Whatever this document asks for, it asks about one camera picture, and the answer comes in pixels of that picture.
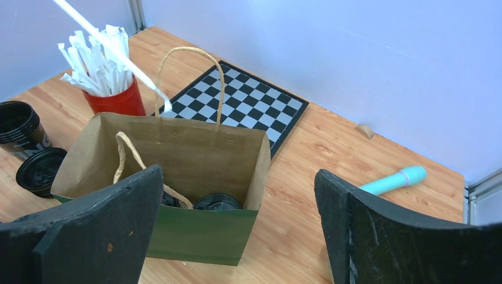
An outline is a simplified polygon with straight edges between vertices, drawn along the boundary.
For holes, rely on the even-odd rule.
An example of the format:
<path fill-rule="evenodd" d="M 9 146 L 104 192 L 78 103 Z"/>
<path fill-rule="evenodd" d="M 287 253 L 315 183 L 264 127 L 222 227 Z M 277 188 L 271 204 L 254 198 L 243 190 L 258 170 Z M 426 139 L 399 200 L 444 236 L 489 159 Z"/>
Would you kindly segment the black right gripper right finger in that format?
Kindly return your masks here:
<path fill-rule="evenodd" d="M 335 283 L 500 283 L 501 224 L 438 219 L 321 169 L 314 193 Z"/>

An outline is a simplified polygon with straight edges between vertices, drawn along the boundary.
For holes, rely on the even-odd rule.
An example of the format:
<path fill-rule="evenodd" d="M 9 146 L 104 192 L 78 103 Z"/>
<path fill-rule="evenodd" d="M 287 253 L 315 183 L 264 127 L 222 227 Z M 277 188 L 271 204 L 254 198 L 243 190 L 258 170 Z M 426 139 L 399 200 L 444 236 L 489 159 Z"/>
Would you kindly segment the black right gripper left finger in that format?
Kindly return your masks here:
<path fill-rule="evenodd" d="M 1 224 L 1 282 L 137 283 L 162 195 L 154 165 Z"/>

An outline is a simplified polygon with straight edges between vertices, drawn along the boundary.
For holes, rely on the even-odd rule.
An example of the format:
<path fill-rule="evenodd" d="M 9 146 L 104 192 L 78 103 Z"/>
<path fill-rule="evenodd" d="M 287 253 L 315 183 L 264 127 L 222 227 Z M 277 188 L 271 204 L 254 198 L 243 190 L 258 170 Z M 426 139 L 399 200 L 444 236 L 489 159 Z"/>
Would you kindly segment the black cup lid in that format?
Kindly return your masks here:
<path fill-rule="evenodd" d="M 205 211 L 227 211 L 241 208 L 238 201 L 226 193 L 210 193 L 193 206 L 193 209 Z"/>
<path fill-rule="evenodd" d="M 163 193 L 161 204 L 165 205 L 165 206 L 176 207 L 176 208 L 180 207 L 179 200 L 177 198 L 174 198 L 172 195 L 168 194 L 167 192 Z"/>

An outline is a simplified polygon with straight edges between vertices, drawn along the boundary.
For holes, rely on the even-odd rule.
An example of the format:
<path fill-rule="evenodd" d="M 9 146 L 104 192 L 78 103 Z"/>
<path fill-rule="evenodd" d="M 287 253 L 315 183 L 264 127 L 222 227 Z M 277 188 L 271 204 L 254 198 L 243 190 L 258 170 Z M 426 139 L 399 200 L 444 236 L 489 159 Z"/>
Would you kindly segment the green paper bag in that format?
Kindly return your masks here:
<path fill-rule="evenodd" d="M 236 266 L 260 206 L 271 162 L 262 130 L 182 118 L 94 115 L 68 150 L 53 181 L 58 200 L 95 192 L 146 167 L 159 165 L 163 189 L 180 207 L 161 206 L 147 255 Z M 226 193 L 241 209 L 193 206 L 210 193 Z"/>

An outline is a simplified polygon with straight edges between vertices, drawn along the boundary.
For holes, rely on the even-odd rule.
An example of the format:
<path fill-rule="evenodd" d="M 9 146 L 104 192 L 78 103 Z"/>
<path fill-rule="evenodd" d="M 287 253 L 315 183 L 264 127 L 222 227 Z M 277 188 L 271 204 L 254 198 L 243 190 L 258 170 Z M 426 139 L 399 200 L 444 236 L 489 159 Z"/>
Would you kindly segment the single white straw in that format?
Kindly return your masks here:
<path fill-rule="evenodd" d="M 73 20 L 75 20 L 82 28 L 84 28 L 90 35 L 95 37 L 106 49 L 108 49 L 114 57 L 118 59 L 128 70 L 132 71 L 132 73 L 136 76 L 137 79 L 140 79 L 148 88 L 155 91 L 158 95 L 160 95 L 164 100 L 164 109 L 165 111 L 172 110 L 172 104 L 166 94 L 164 94 L 151 80 L 142 71 L 135 63 L 133 63 L 126 54 L 119 49 L 114 43 L 112 43 L 109 39 L 107 39 L 104 35 L 102 35 L 99 30 L 97 30 L 84 16 L 82 16 L 77 10 L 74 9 L 67 1 L 65 0 L 54 0 L 54 2 L 64 10 L 67 15 L 69 15 Z"/>

